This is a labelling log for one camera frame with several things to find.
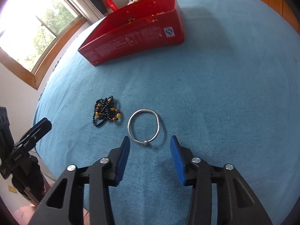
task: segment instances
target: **metal screw head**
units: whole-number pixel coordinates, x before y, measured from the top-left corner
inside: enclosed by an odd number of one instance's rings
[[[75,169],[76,169],[75,165],[70,165],[70,166],[67,167],[68,171],[74,171]]]
[[[106,157],[100,159],[100,163],[102,163],[102,164],[106,164],[106,163],[108,163],[109,161],[110,161],[110,160],[109,160],[108,158],[106,158]]]
[[[232,169],[234,169],[234,166],[231,165],[231,164],[226,164],[226,165],[225,165],[225,168],[226,168],[227,170],[232,170]]]
[[[199,157],[193,157],[192,162],[193,163],[199,163],[199,162],[201,162],[201,159]]]

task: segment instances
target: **blue gripper pad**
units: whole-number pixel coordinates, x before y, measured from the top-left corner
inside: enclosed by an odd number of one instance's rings
[[[115,182],[117,185],[119,185],[119,183],[123,179],[127,159],[129,156],[130,139],[128,136],[125,136],[120,148],[121,148],[121,153],[119,155],[119,159],[117,161],[116,171],[115,171]]]
[[[185,165],[183,162],[182,155],[180,153],[180,148],[182,148],[175,135],[171,137],[170,141],[170,151],[172,158],[174,160],[175,169],[177,172],[177,178],[183,185],[186,185],[187,178],[185,176]]]

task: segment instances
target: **blue tablecloth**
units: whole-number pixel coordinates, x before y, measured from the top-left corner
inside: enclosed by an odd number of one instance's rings
[[[209,164],[232,163],[278,225],[300,195],[300,37],[259,0],[178,2],[185,28],[178,46],[94,67],[77,49],[97,24],[82,32],[38,103],[34,123],[47,117],[53,127],[37,151],[59,177],[70,164],[107,156],[128,135],[131,114],[151,109],[162,129],[149,147],[131,141],[123,181],[110,188],[116,224],[185,224],[191,187],[176,177],[169,147],[176,135]],[[96,128],[95,101],[110,95],[122,118]],[[139,116],[135,136],[151,138],[155,121]]]

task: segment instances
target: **silver bangle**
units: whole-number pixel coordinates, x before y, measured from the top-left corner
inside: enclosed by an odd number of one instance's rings
[[[133,138],[132,133],[131,133],[131,129],[130,129],[130,123],[131,123],[131,120],[132,120],[133,117],[134,117],[136,114],[138,114],[138,113],[152,113],[152,114],[155,115],[156,120],[157,120],[157,131],[156,131],[156,134],[155,134],[150,140],[145,140],[144,142],[138,141],[138,140],[136,140],[135,138]],[[148,109],[140,109],[140,110],[136,111],[135,113],[133,113],[133,114],[131,115],[129,121],[128,121],[128,124],[127,124],[127,130],[128,130],[129,137],[130,137],[133,141],[135,141],[136,143],[138,143],[138,144],[140,144],[140,145],[143,145],[143,146],[148,145],[151,141],[153,141],[153,140],[157,137],[157,135],[158,135],[158,133],[159,133],[159,128],[160,128],[160,124],[159,124],[159,116],[158,116],[158,114],[157,114],[156,112],[154,112],[154,111],[152,111],[152,110],[148,110]]]

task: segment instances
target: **window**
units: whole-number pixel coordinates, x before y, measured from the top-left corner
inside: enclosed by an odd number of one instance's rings
[[[46,62],[47,56],[59,46],[57,55],[64,46],[61,40],[67,35],[66,43],[85,22],[68,0],[7,0],[0,14],[0,61],[13,73],[18,69],[15,74],[37,89],[55,58]]]

